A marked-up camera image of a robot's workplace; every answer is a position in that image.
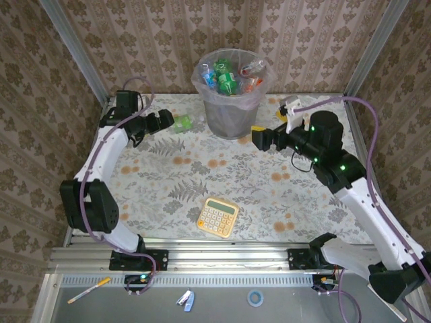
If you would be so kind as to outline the white flat stick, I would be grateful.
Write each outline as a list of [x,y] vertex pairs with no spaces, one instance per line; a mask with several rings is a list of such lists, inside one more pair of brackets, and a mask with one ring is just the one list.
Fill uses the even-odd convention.
[[396,317],[402,323],[406,323],[407,322],[407,317],[400,310],[398,310],[393,304],[389,304],[388,303],[387,307],[396,315]]

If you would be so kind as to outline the yellow calculator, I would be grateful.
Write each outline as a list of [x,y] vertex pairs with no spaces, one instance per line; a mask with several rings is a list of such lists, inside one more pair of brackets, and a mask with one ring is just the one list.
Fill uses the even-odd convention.
[[219,238],[229,238],[236,223],[239,206],[215,197],[206,199],[197,219],[197,228]]

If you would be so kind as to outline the yellow white pen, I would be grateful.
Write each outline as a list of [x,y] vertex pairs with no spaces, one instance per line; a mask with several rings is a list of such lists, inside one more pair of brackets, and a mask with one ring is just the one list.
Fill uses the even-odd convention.
[[103,280],[99,281],[98,283],[96,283],[94,286],[91,286],[89,288],[87,288],[85,291],[82,291],[80,294],[76,295],[75,297],[72,297],[71,299],[69,299],[67,301],[68,304],[72,304],[74,302],[76,302],[77,300],[81,299],[82,297],[86,296],[87,294],[91,293],[93,290],[109,283],[111,281],[110,277],[106,277]]

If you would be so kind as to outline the grey mesh waste bin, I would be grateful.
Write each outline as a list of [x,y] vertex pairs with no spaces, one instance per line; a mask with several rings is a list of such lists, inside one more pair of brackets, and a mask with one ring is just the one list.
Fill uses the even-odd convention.
[[260,105],[259,103],[250,110],[242,110],[236,106],[210,104],[204,100],[203,103],[209,129],[213,134],[225,139],[239,139],[249,134]]

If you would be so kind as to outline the floral tablecloth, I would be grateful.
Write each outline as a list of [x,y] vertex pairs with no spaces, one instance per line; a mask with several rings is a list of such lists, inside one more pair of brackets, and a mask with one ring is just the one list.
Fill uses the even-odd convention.
[[347,207],[317,180],[305,157],[291,149],[259,151],[250,135],[214,135],[196,94],[158,94],[150,109],[205,121],[124,148],[108,188],[131,231],[145,238],[207,239],[197,219],[206,199],[215,197],[239,206],[231,240],[309,242],[329,232],[349,242],[355,227]]

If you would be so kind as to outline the aluminium frame post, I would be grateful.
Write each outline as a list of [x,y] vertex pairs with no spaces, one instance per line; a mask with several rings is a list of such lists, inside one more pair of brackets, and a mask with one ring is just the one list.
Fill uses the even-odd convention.
[[60,3],[57,0],[40,0],[40,4],[49,16],[65,46],[71,53],[73,60],[77,63],[79,70],[86,79],[93,94],[98,99],[99,103],[102,106],[105,106],[110,95],[105,89],[94,64],[91,62],[90,57],[85,51],[82,41],[73,30],[73,26],[63,11]]
[[402,16],[409,0],[390,0],[383,16],[381,17],[367,47],[361,56],[352,77],[346,85],[344,94],[356,96],[362,84],[368,76],[372,66],[375,64],[379,54],[383,51],[389,36],[395,29],[397,22]]

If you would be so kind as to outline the clear bottle orange label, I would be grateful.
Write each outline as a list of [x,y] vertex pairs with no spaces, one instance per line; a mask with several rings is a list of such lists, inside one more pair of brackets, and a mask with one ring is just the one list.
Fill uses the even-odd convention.
[[263,80],[260,77],[247,77],[244,78],[241,83],[242,92],[250,93],[255,90],[257,86],[259,86]]

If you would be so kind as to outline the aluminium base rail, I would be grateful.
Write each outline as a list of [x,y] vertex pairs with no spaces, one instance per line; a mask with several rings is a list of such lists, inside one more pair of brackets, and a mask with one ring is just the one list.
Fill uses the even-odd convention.
[[[293,257],[291,249],[306,244],[239,242],[155,242],[150,250],[167,250],[167,273],[286,273]],[[51,273],[106,273],[111,249],[91,243],[54,248],[48,263]]]

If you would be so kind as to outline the green bottle yellow cap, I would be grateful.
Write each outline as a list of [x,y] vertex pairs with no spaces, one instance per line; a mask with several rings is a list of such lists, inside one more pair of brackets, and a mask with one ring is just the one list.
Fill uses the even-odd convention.
[[237,88],[237,82],[230,61],[228,59],[218,59],[213,67],[217,75],[220,91],[227,96],[233,95]]

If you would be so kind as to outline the aluminium table side rail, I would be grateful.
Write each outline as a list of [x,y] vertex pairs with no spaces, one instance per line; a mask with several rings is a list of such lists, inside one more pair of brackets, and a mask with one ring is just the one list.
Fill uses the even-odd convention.
[[[102,106],[102,111],[101,111],[100,118],[102,118],[107,113],[108,108],[110,106],[111,99],[112,99],[111,97],[107,97],[104,105]],[[73,228],[71,228],[70,226],[68,226],[66,234],[65,234],[65,238],[63,240],[63,247],[64,248],[70,247],[72,237],[73,237]]]
[[[366,168],[368,148],[360,130],[352,103],[341,100],[337,106],[337,115],[342,125],[346,127],[343,135],[343,148],[350,154],[355,155],[364,168]],[[364,228],[356,217],[356,210],[348,207],[346,212],[349,214],[349,222],[355,227],[354,233],[346,235],[347,240],[351,243],[373,244],[375,241],[374,236],[369,234],[368,230]]]

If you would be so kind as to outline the grey metal tray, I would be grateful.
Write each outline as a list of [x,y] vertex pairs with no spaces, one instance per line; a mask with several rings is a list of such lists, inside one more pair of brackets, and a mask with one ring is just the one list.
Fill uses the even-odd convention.
[[[154,287],[141,296],[105,284],[72,304],[67,301],[89,287],[62,287],[63,275],[47,275],[31,323],[402,323],[368,288],[347,274],[345,295],[312,287]],[[176,301],[195,293],[190,312]],[[251,290],[264,296],[261,306],[247,302]],[[406,323],[420,323],[402,304],[395,306]]]

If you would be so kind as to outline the black connector board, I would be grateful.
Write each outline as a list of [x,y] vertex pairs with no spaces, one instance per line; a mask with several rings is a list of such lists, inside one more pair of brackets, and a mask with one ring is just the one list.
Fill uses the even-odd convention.
[[315,291],[326,292],[337,289],[339,283],[335,275],[313,275],[312,289]]

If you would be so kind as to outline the small bottle light green label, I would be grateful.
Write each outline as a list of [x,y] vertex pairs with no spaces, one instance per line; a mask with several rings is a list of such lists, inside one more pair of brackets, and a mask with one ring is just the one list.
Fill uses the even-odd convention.
[[190,116],[182,114],[174,117],[173,131],[174,133],[183,133],[196,128],[200,123],[204,122],[203,115]]

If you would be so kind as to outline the clear plastic bin liner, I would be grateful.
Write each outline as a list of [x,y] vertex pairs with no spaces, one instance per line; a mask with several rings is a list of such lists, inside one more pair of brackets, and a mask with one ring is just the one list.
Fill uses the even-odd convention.
[[[203,63],[209,64],[214,69],[213,65],[218,59],[228,59],[232,66],[237,88],[235,93],[231,96],[223,94],[219,89],[219,85],[217,85],[216,89],[210,89],[200,75],[200,66]],[[257,86],[254,91],[244,94],[241,89],[241,83],[243,79],[247,77],[240,76],[238,71],[243,65],[255,59],[263,59],[266,66],[262,72],[257,75],[252,75],[251,77],[260,77],[263,82]],[[250,110],[254,106],[259,105],[274,82],[275,72],[263,57],[255,52],[236,48],[222,48],[205,55],[197,63],[191,77],[191,83],[195,86],[195,89],[205,102],[216,105],[236,106],[242,110]]]

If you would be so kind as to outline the control board green light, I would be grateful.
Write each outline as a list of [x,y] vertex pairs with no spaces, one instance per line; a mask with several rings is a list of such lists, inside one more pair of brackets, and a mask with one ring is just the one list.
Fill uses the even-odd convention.
[[138,275],[126,275],[124,279],[125,285],[148,285],[153,279],[153,276],[148,273]]

